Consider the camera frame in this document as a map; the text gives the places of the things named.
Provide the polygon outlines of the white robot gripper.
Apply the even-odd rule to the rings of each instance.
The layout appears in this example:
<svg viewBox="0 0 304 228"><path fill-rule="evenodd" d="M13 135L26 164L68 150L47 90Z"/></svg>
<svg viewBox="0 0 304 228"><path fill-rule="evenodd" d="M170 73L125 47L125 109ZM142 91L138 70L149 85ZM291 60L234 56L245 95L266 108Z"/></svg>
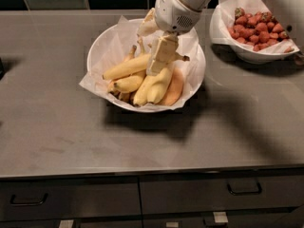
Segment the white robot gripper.
<svg viewBox="0 0 304 228"><path fill-rule="evenodd" d="M137 34L145 37L158 29L178 34L187 33L200 19L201 2L202 0L156 0L155 7L146 14ZM158 75L173 59L178 46L179 39L175 33L165 33L155 38L146 73L150 76Z"/></svg>

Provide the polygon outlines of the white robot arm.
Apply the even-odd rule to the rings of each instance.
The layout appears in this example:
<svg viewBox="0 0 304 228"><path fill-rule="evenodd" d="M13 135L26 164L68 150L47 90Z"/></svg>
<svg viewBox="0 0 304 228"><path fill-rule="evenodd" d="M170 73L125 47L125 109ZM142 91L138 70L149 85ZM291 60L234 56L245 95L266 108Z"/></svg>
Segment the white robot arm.
<svg viewBox="0 0 304 228"><path fill-rule="evenodd" d="M138 28L145 37L162 31L152 42L146 73L158 75L169 63L176 61L179 36L188 33L199 21L202 10L211 0L156 0Z"/></svg>

